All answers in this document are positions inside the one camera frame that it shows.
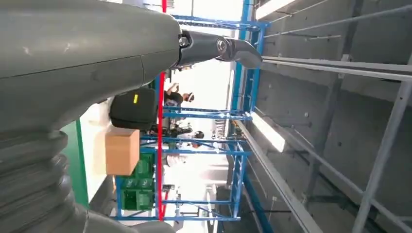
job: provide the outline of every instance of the gray robot arm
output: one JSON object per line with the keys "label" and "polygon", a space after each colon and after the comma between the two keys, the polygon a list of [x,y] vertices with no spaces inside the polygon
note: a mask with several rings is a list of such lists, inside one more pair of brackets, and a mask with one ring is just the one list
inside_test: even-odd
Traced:
{"label": "gray robot arm", "polygon": [[180,44],[185,34],[171,16],[98,0],[2,0],[0,9],[1,231],[172,231],[162,224],[135,230],[77,205],[59,154],[67,144],[60,129],[90,105],[170,67],[214,58],[249,62],[233,52],[242,47],[196,33],[189,33],[192,44]]}

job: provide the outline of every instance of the green plastic crate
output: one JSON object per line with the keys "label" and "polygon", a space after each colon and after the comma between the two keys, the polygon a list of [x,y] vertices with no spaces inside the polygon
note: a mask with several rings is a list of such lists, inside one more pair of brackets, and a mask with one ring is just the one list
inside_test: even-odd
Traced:
{"label": "green plastic crate", "polygon": [[123,189],[150,189],[154,187],[154,180],[150,178],[128,178],[123,181]]}
{"label": "green plastic crate", "polygon": [[153,190],[121,190],[121,207],[123,210],[151,210],[153,209],[153,202]]}
{"label": "green plastic crate", "polygon": [[155,157],[153,154],[140,154],[139,162],[130,176],[122,176],[125,179],[151,178],[155,172]]}

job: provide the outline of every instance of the black bag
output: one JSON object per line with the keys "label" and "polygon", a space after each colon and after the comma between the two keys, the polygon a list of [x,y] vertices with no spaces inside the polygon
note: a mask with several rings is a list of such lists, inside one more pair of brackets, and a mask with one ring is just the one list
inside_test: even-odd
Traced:
{"label": "black bag", "polygon": [[115,127],[148,130],[156,123],[156,113],[155,90],[142,87],[115,96],[109,116]]}

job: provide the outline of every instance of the gray metal beam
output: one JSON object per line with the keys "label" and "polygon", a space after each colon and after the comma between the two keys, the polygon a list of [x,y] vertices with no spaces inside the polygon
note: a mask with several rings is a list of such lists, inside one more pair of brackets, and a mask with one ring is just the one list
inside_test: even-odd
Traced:
{"label": "gray metal beam", "polygon": [[[305,162],[306,165],[309,165],[309,160],[302,155],[302,153],[298,150],[295,151],[295,154],[299,156],[300,159],[302,159],[303,162]],[[319,177],[322,179],[322,181],[326,184],[326,187],[328,189],[331,189],[331,193],[336,196],[336,197],[341,197],[343,199],[346,199],[346,201],[339,203],[339,206],[348,211],[353,217],[356,217],[358,214],[359,210],[359,205],[356,205],[345,193],[343,193],[340,188],[338,188],[332,181],[330,181],[324,174],[321,172],[319,173]],[[312,196],[308,198],[308,201],[311,202],[320,202],[324,203],[328,200],[320,200],[320,196]],[[376,215],[378,214],[378,210],[376,207],[371,208],[371,211],[369,212],[369,218],[366,220],[365,224],[365,229],[369,233],[387,233],[383,228],[381,228],[375,221],[374,219],[376,218]]]}
{"label": "gray metal beam", "polygon": [[285,19],[285,18],[288,18],[288,17],[292,17],[292,16],[294,16],[294,15],[296,15],[296,14],[298,14],[298,13],[307,11],[307,10],[309,10],[310,8],[313,8],[313,7],[315,7],[315,6],[318,6],[318,5],[320,5],[320,4],[323,4],[323,3],[327,2],[327,1],[329,1],[329,0],[323,0],[323,1],[320,1],[320,2],[318,2],[318,3],[313,4],[313,5],[311,5],[311,6],[308,6],[308,7],[306,7],[306,8],[303,8],[302,10],[299,10],[299,11],[296,11],[296,12],[292,12],[292,13],[290,13],[290,14],[287,14],[286,16],[282,16],[282,17],[277,18],[277,19],[275,19],[275,20],[273,20],[273,21],[270,21],[269,24],[275,23],[275,22],[277,22],[277,21],[279,21],[279,20],[282,20],[282,19]]}
{"label": "gray metal beam", "polygon": [[406,106],[408,105],[408,99],[411,96],[411,92],[412,82],[402,82],[398,95],[396,97],[394,107],[392,109],[391,116],[389,117],[389,121],[386,126],[385,134],[383,135],[382,142],[378,150],[378,155],[376,157],[374,167],[369,177],[366,191],[364,192],[362,197],[359,213],[356,217],[352,233],[362,233],[363,231],[365,221],[368,217],[372,200],[379,187],[379,182],[382,178],[386,162],[391,156],[391,148],[395,142],[399,125],[402,121]]}
{"label": "gray metal beam", "polygon": [[244,133],[253,153],[255,154],[257,160],[261,163],[262,167],[265,169],[269,178],[272,180],[274,186],[279,191],[284,202],[287,204],[291,210],[293,216],[296,218],[296,221],[301,226],[303,232],[305,233],[322,233],[323,231],[313,220],[310,213],[305,209],[303,204],[296,198],[291,188],[282,178],[280,173],[273,166],[269,158],[263,153],[262,149],[258,143],[250,135],[249,131],[243,125],[241,121],[236,121],[239,128]]}
{"label": "gray metal beam", "polygon": [[[259,112],[260,115],[265,115],[260,109],[255,108],[256,112]],[[327,169],[329,169],[332,173],[334,173],[337,177],[339,177],[342,181],[344,181],[349,187],[351,187],[354,191],[356,191],[358,194],[362,195],[363,191],[356,185],[354,184],[350,179],[348,179],[346,176],[344,176],[341,172],[339,172],[337,169],[335,169],[331,164],[329,164],[325,159],[320,157],[317,152],[314,150],[314,148],[310,145],[306,139],[297,137],[293,135],[291,132],[286,130],[285,128],[279,126],[276,122],[274,122],[271,119],[271,123],[273,124],[275,130],[287,141],[287,142],[292,142],[293,144],[296,144],[306,150],[311,156],[315,157],[317,160],[321,162],[323,166],[325,166]],[[399,219],[395,214],[387,210],[384,206],[382,206],[379,202],[377,202],[375,199],[371,200],[371,204],[374,205],[379,212],[386,216],[390,221],[392,221],[395,225],[399,226],[401,229],[403,229],[406,233],[412,233],[412,229],[406,225],[404,222],[402,222],[401,219]]]}
{"label": "gray metal beam", "polygon": [[399,8],[395,8],[395,9],[391,9],[391,10],[386,10],[386,11],[376,12],[376,13],[372,13],[372,14],[367,14],[367,15],[363,15],[363,16],[359,16],[359,17],[347,18],[347,19],[342,19],[342,20],[329,22],[329,23],[323,23],[323,24],[319,24],[319,25],[315,25],[315,26],[311,26],[311,27],[307,27],[307,28],[295,29],[295,30],[291,30],[291,31],[287,31],[287,32],[280,32],[280,33],[275,33],[275,34],[272,34],[272,35],[266,35],[266,36],[264,36],[264,38],[269,38],[269,37],[273,37],[273,36],[277,36],[277,35],[287,35],[287,34],[291,34],[291,33],[297,33],[297,32],[322,28],[322,27],[326,27],[326,26],[334,26],[334,25],[339,25],[339,24],[343,24],[343,23],[357,22],[357,21],[361,21],[361,20],[365,20],[365,19],[391,16],[391,15],[406,13],[406,12],[409,12],[409,11],[412,11],[412,4],[402,6],[402,7],[399,7]]}
{"label": "gray metal beam", "polygon": [[[362,13],[363,0],[351,0],[350,5],[350,16],[360,16]],[[355,36],[357,27],[358,22],[353,22],[348,24],[347,27],[344,29],[343,40],[341,40],[341,42],[338,45],[338,57],[342,57],[342,61],[349,60],[350,52],[352,49],[353,37]],[[320,117],[320,121],[313,142],[314,148],[320,156],[323,156],[324,154],[326,141],[330,131],[330,126],[332,125],[333,115],[335,113],[336,105],[338,104],[339,100],[339,94],[343,78],[344,74],[335,74],[328,88],[328,92],[323,106],[323,113]],[[307,183],[308,186],[305,191],[307,197],[313,195],[320,166],[321,163],[317,161],[315,158],[312,158],[309,168],[309,180]]]}
{"label": "gray metal beam", "polygon": [[325,65],[330,67],[345,67],[351,69],[367,69],[367,70],[381,70],[381,71],[397,71],[397,72],[412,72],[412,66],[410,65],[394,65],[394,64],[382,64],[382,63],[367,63],[367,62],[343,62],[343,61],[331,61],[321,59],[302,59],[291,57],[271,57],[262,56],[265,60],[282,61],[282,62],[296,62],[303,64],[313,65]]}
{"label": "gray metal beam", "polygon": [[251,199],[250,199],[249,194],[248,194],[244,189],[243,189],[243,194],[244,194],[244,196],[246,197],[246,202],[247,202],[247,204],[249,205],[249,208],[250,208],[251,210],[253,210],[252,216],[253,216],[253,219],[255,220],[255,223],[256,223],[256,226],[257,226],[257,230],[259,231],[259,233],[264,233],[264,232],[263,232],[263,229],[262,229],[262,226],[261,226],[261,224],[260,224],[260,221],[259,221],[259,219],[258,219],[258,216],[256,215],[256,210],[254,209],[253,204],[252,204],[252,202],[251,202]]}
{"label": "gray metal beam", "polygon": [[194,0],[192,0],[190,15],[193,16]]}
{"label": "gray metal beam", "polygon": [[[394,73],[382,72],[382,71],[370,71],[366,69],[329,67],[325,65],[310,65],[310,64],[302,64],[302,63],[296,63],[296,62],[282,62],[282,61],[267,60],[267,59],[263,59],[263,62],[291,66],[291,67],[313,69],[313,70],[323,70],[323,71],[330,71],[330,72],[337,72],[337,73],[344,73],[344,74],[361,75],[361,76],[380,78],[380,79],[412,81],[412,75],[406,75],[406,74],[394,74]],[[265,68],[265,66],[262,66],[262,69],[265,69],[267,71],[273,71],[271,69]]]}
{"label": "gray metal beam", "polygon": [[[256,112],[259,113],[261,116],[265,115],[260,109],[255,108]],[[344,181],[349,187],[351,187],[353,190],[355,190],[358,194],[362,194],[363,190],[359,188],[355,183],[353,183],[350,179],[348,179],[346,176],[344,176],[340,171],[338,171],[336,168],[334,168],[330,163],[328,163],[324,158],[319,156],[318,152],[313,148],[312,145],[305,139],[301,137],[297,137],[293,135],[291,132],[286,130],[284,127],[281,127],[278,125],[276,122],[271,120],[273,126],[275,127],[275,130],[287,141],[287,142],[292,142],[295,145],[300,146],[304,150],[306,150],[311,156],[316,158],[323,166],[325,166],[327,169],[329,169],[331,172],[333,172],[337,177],[339,177],[342,181]]]}
{"label": "gray metal beam", "polygon": [[412,221],[412,216],[400,216],[398,217],[399,220],[402,222],[411,222]]}

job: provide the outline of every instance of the cardboard box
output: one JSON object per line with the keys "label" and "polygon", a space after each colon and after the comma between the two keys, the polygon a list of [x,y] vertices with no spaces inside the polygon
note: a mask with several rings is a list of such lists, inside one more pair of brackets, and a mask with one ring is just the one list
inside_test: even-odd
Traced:
{"label": "cardboard box", "polygon": [[131,175],[139,161],[139,130],[110,126],[105,140],[106,173],[108,175]]}

